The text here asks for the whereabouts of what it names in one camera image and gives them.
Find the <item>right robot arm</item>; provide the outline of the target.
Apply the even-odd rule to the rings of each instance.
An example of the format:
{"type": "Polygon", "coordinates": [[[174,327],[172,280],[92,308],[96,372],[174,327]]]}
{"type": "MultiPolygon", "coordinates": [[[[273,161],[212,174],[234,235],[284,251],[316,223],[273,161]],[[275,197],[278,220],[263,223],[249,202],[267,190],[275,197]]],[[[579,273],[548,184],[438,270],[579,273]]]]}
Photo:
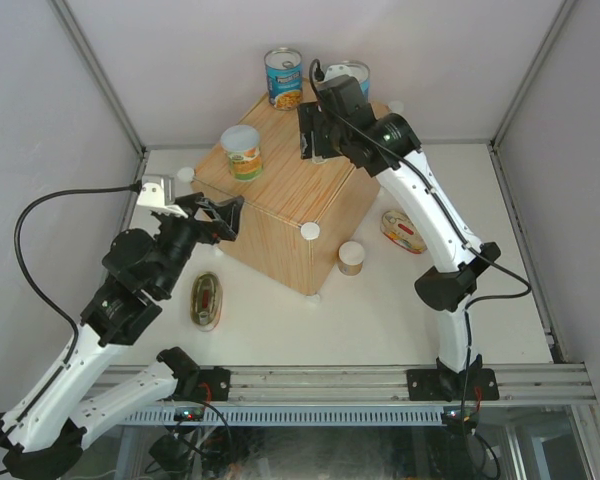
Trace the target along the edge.
{"type": "Polygon", "coordinates": [[[410,218],[433,259],[414,288],[437,314],[439,351],[430,380],[418,385],[451,401],[472,391],[482,358],[472,346],[470,302],[477,280],[501,254],[468,228],[433,174],[421,142],[398,113],[378,118],[356,78],[310,83],[332,150],[377,179],[410,218]]]}

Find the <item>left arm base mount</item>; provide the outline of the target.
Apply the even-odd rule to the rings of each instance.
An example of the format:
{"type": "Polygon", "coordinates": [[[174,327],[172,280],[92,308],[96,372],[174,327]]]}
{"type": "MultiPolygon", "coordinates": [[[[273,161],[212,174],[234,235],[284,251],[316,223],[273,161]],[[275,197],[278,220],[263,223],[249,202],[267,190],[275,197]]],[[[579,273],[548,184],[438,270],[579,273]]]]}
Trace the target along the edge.
{"type": "Polygon", "coordinates": [[[229,397],[231,371],[226,368],[201,367],[180,347],[162,350],[156,360],[171,370],[176,381],[169,399],[176,401],[226,401],[229,397]]]}

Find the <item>blue soup can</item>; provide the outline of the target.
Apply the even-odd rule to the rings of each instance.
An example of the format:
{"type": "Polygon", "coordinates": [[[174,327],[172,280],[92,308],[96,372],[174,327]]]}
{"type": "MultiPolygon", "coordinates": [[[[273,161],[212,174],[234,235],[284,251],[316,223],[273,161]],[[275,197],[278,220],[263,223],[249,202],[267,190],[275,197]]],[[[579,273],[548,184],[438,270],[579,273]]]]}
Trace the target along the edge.
{"type": "Polygon", "coordinates": [[[268,100],[276,110],[293,110],[303,101],[302,56],[280,47],[264,56],[268,100]]]}
{"type": "Polygon", "coordinates": [[[370,69],[365,63],[358,60],[344,60],[331,64],[325,70],[324,80],[328,81],[342,75],[355,77],[364,97],[369,99],[370,69]]]}

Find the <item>green can white lid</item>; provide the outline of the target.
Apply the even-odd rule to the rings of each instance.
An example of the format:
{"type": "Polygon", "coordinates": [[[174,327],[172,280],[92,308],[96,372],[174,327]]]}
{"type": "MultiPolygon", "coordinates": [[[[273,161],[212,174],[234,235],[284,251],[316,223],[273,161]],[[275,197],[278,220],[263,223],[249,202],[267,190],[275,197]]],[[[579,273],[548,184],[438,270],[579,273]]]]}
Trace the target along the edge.
{"type": "Polygon", "coordinates": [[[330,161],[330,158],[325,158],[322,156],[313,156],[311,158],[311,162],[315,165],[322,165],[330,161]]]}

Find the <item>oval red sardine tin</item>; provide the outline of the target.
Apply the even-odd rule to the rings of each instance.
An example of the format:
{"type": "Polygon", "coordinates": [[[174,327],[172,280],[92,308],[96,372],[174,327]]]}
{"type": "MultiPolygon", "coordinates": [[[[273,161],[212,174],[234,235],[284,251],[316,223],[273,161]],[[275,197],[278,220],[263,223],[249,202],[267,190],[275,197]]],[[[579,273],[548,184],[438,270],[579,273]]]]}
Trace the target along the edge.
{"type": "Polygon", "coordinates": [[[383,235],[413,254],[422,254],[427,246],[410,218],[400,210],[386,211],[380,225],[383,235]]]}

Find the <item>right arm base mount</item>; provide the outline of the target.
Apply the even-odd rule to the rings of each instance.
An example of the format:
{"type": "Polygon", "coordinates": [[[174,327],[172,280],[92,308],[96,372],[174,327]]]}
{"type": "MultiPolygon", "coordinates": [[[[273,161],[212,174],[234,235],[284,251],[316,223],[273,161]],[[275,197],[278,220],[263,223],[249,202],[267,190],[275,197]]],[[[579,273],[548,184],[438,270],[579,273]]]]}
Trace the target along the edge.
{"type": "Polygon", "coordinates": [[[412,401],[497,401],[500,399],[495,372],[481,368],[465,374],[438,368],[409,369],[406,371],[409,399],[412,401]]]}

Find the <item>yellow can white lid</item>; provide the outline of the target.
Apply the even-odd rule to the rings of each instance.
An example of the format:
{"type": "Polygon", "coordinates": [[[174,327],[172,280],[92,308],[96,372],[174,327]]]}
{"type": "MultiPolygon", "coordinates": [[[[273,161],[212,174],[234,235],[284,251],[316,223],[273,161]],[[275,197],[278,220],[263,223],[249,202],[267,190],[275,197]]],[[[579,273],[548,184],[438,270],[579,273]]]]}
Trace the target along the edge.
{"type": "Polygon", "coordinates": [[[235,125],[223,132],[220,144],[238,181],[252,181],[263,171],[260,134],[249,125],[235,125]]]}

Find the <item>tan can white lid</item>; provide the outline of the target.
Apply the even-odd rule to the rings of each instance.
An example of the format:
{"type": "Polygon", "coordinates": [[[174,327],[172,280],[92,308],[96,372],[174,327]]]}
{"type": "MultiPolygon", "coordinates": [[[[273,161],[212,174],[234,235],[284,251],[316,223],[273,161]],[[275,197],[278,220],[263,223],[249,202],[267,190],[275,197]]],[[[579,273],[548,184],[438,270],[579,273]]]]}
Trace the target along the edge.
{"type": "Polygon", "coordinates": [[[338,268],[347,276],[355,276],[362,270],[365,260],[365,249],[356,241],[343,243],[338,250],[338,268]]]}

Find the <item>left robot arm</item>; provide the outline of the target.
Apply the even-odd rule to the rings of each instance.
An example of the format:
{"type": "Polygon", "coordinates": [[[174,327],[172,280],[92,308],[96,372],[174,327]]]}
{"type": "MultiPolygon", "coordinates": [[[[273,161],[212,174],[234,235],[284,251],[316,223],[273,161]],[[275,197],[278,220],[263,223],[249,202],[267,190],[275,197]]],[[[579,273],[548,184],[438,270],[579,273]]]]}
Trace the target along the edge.
{"type": "Polygon", "coordinates": [[[198,244],[237,238],[244,199],[213,202],[200,193],[179,197],[176,212],[151,214],[150,235],[119,233],[102,260],[107,277],[81,314],[63,352],[16,406],[0,412],[4,473],[16,479],[57,479],[103,433],[141,407],[162,399],[198,400],[199,366],[179,347],[111,390],[86,399],[100,375],[128,351],[160,315],[198,244]]]}

